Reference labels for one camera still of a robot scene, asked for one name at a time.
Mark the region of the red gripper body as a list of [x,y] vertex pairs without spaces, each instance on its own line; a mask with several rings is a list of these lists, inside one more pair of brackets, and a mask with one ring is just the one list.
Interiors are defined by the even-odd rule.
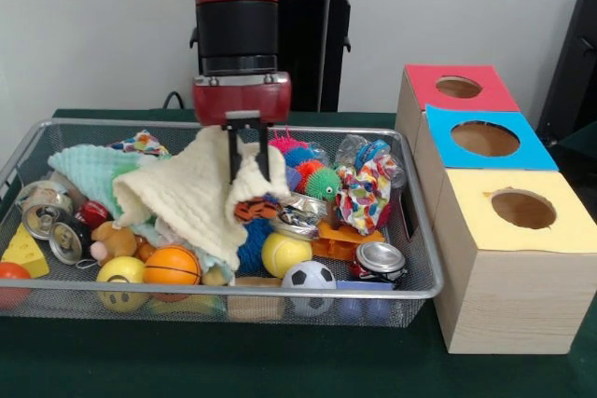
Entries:
[[257,75],[198,75],[194,78],[195,115],[203,126],[259,118],[262,123],[287,120],[291,80],[286,72]]

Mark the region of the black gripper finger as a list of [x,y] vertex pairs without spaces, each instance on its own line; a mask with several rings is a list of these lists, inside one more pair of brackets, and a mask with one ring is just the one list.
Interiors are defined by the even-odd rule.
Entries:
[[228,121],[229,137],[229,179],[233,183],[240,169],[242,156],[238,152],[238,123],[236,120]]
[[264,123],[257,123],[258,130],[258,144],[259,149],[257,153],[257,165],[266,181],[270,178],[270,164],[269,164],[269,132],[268,126]]

